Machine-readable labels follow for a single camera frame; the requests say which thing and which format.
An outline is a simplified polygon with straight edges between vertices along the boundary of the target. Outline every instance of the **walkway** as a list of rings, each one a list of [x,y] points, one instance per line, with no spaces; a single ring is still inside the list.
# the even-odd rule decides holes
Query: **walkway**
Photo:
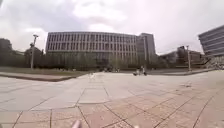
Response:
[[[3,128],[223,128],[224,72],[96,73],[62,82],[0,77]]]

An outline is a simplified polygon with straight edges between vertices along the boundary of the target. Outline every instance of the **tall building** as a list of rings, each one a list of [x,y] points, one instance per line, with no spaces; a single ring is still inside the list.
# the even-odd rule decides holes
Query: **tall building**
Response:
[[[98,65],[104,66],[148,64],[156,55],[151,34],[136,36],[105,32],[50,32],[46,53],[70,54],[76,58],[88,54]]]
[[[0,0],[0,8],[1,8],[1,5],[2,5],[2,1],[3,1],[3,0]]]
[[[224,55],[224,25],[199,35],[206,57]]]

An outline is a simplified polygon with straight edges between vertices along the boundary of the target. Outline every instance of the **cloudy sky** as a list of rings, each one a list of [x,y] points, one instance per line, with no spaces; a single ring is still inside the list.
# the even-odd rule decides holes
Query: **cloudy sky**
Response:
[[[197,35],[220,25],[224,0],[3,0],[0,7],[0,37],[17,50],[34,33],[44,49],[48,32],[106,31],[154,34],[157,54],[181,45],[202,52]]]

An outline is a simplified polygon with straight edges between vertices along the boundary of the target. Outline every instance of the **grass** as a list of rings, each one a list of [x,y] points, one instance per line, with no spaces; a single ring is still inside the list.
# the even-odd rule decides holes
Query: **grass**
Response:
[[[57,69],[30,69],[15,67],[0,67],[0,72],[24,73],[37,75],[56,75],[56,76],[73,76],[78,77],[90,73],[90,71],[62,71]]]

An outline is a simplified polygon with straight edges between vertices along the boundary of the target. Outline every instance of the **street light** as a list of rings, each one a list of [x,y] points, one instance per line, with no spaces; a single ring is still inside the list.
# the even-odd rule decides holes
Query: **street light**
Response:
[[[33,61],[34,61],[34,51],[35,51],[35,43],[37,40],[38,35],[33,35],[34,36],[34,41],[33,41],[33,45],[32,45],[32,58],[31,58],[31,69],[33,69]]]
[[[187,58],[188,58],[188,71],[191,71],[191,56],[189,51],[189,45],[187,45]]]

